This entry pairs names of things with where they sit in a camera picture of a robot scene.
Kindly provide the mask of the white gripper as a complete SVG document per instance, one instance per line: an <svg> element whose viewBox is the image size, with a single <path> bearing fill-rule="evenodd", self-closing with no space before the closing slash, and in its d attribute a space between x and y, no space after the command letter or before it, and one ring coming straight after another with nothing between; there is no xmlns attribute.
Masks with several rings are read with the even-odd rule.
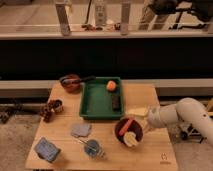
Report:
<svg viewBox="0 0 213 171"><path fill-rule="evenodd" d="M148 122L149 108L141 107L141 108L129 109L127 113L142 117L142 119L144 120L144 126L143 126L144 133L147 133L148 131L153 130L152 125Z"/></svg>

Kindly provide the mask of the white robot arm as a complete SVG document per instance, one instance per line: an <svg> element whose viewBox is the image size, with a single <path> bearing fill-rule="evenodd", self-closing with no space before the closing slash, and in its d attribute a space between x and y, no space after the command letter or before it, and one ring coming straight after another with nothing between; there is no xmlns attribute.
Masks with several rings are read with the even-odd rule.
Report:
<svg viewBox="0 0 213 171"><path fill-rule="evenodd" d="M147 132L187 122L213 147L213 120L205 106L194 98L183 98L166 106L132 108L127 111L127 115L145 119Z"/></svg>

